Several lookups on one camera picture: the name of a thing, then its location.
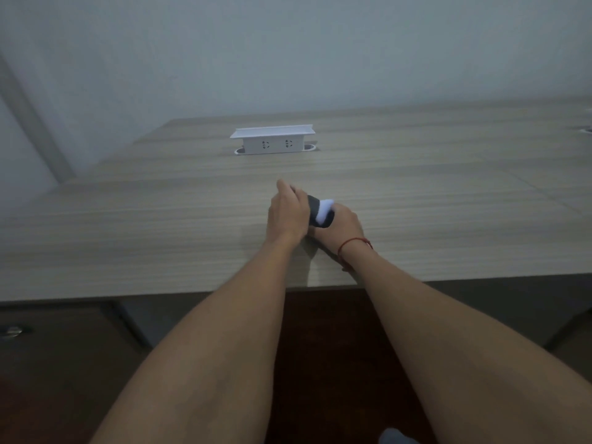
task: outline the black object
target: black object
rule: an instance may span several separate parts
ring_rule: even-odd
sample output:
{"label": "black object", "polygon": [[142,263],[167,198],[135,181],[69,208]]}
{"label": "black object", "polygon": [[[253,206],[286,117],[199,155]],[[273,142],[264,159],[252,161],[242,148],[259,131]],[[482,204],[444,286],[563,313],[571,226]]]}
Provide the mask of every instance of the black object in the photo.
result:
{"label": "black object", "polygon": [[335,217],[335,212],[330,210],[327,214],[327,218],[322,224],[317,223],[317,215],[319,214],[319,206],[321,205],[321,201],[319,201],[314,196],[308,195],[308,205],[310,206],[310,217],[308,219],[308,224],[315,227],[329,227],[333,222],[333,218]]}

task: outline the drawer handle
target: drawer handle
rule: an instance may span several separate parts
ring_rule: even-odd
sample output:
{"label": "drawer handle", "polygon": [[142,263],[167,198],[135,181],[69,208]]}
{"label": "drawer handle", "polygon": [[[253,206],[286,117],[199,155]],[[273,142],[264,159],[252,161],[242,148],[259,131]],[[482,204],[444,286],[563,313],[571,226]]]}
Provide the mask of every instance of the drawer handle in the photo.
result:
{"label": "drawer handle", "polygon": [[14,340],[16,337],[19,337],[23,333],[31,333],[33,331],[32,328],[26,326],[8,326],[8,327],[0,327],[0,337],[2,341],[9,341]]}

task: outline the wooden desk surface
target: wooden desk surface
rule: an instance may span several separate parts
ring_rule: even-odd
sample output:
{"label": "wooden desk surface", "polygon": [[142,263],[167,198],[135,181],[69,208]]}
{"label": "wooden desk surface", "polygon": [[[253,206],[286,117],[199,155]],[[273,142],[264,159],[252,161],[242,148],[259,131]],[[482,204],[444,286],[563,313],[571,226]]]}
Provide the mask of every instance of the wooden desk surface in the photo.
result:
{"label": "wooden desk surface", "polygon": [[[423,280],[592,272],[592,99],[170,121],[0,227],[0,301],[216,289],[282,176],[355,210]],[[234,128],[312,123],[318,151],[235,156]],[[355,282],[311,244],[291,288]]]}

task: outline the gray fabric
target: gray fabric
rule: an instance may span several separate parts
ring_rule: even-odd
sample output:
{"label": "gray fabric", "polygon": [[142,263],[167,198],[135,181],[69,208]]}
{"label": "gray fabric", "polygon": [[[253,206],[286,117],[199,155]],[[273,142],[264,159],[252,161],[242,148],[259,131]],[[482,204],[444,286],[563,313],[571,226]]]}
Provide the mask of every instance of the gray fabric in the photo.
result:
{"label": "gray fabric", "polygon": [[378,438],[378,444],[419,444],[416,440],[408,438],[397,429],[386,429]]}

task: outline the left hand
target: left hand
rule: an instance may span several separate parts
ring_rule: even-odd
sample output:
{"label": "left hand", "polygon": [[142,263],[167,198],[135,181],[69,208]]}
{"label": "left hand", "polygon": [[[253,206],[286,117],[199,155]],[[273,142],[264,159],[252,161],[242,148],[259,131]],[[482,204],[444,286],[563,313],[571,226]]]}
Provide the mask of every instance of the left hand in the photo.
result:
{"label": "left hand", "polygon": [[308,231],[310,207],[307,194],[289,186],[284,179],[277,181],[277,194],[271,199],[267,215],[266,243],[285,243],[295,248]]}

